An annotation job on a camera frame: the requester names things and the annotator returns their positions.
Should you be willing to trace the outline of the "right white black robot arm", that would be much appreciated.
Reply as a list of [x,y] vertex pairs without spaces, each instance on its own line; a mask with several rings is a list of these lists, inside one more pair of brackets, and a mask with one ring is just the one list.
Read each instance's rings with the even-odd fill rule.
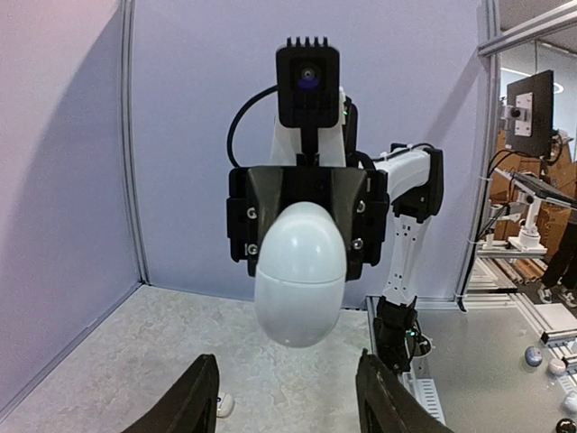
[[393,144],[372,159],[356,148],[350,98],[321,129],[276,124],[270,163],[229,174],[232,259],[254,279],[261,329],[271,340],[310,347],[334,329],[345,285],[380,262],[394,226],[389,274],[372,321],[379,359],[407,372],[417,353],[412,273],[444,194],[444,156],[428,143]]

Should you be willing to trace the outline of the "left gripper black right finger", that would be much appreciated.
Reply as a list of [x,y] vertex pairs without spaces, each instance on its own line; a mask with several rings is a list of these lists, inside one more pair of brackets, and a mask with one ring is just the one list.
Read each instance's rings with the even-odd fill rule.
[[362,350],[355,375],[361,432],[450,433],[401,384],[378,356]]

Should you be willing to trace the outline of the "white oval charging case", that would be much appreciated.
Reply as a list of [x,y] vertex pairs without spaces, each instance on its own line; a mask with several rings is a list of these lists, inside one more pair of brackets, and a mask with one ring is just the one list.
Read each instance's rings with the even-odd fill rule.
[[346,248],[329,213],[311,202],[287,207],[262,241],[255,272],[263,332],[286,347],[318,344],[339,319],[346,271]]

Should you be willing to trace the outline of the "white square charging case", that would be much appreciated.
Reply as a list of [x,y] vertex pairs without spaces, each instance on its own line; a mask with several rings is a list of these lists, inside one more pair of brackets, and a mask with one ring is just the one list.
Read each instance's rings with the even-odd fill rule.
[[220,392],[216,399],[216,416],[219,419],[229,417],[234,409],[234,397],[227,392]]

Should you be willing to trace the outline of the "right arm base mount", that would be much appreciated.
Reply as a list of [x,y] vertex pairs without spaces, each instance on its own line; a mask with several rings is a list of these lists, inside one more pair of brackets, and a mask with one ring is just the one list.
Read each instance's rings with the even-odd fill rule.
[[372,325],[376,340],[376,355],[394,373],[411,370],[415,357],[432,350],[430,340],[423,335],[416,310],[417,299],[396,304],[385,296],[379,297]]

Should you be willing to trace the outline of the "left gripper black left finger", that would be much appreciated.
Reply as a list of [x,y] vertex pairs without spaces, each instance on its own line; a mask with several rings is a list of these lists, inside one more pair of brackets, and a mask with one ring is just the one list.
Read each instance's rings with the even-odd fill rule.
[[215,356],[200,355],[123,433],[215,433],[219,384]]

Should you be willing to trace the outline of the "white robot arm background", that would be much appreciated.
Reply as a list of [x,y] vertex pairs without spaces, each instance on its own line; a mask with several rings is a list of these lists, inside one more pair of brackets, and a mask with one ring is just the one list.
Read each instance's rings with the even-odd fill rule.
[[519,232],[506,240],[494,239],[494,234],[481,230],[482,238],[477,241],[477,255],[482,258],[544,258],[547,248],[541,243],[537,227],[537,218],[543,204],[567,209],[576,209],[576,199],[562,193],[530,172],[505,171],[497,168],[495,172],[509,182],[517,198],[504,205],[491,205],[487,224],[495,229],[499,221],[515,222]]

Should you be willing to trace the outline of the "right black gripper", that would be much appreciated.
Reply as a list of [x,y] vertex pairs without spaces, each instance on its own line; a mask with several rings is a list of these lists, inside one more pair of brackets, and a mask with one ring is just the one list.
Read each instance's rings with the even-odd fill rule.
[[287,207],[320,206],[336,225],[346,251],[346,277],[356,281],[362,266],[380,261],[389,212],[387,175],[352,167],[255,166],[229,172],[226,233],[235,262],[246,261],[254,276],[261,244]]

